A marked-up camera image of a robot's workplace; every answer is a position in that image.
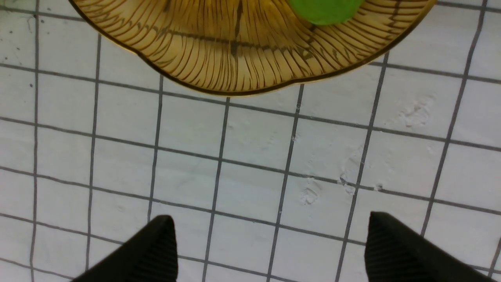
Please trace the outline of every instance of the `scalloped glass plate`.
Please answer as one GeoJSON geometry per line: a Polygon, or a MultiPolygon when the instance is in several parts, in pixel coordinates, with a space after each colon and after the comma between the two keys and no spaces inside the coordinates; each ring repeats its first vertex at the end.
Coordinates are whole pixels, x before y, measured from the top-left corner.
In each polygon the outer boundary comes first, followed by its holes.
{"type": "Polygon", "coordinates": [[[70,0],[97,31],[191,89],[265,93],[343,74],[407,36],[436,0],[366,0],[349,21],[315,26],[287,0],[70,0]]]}

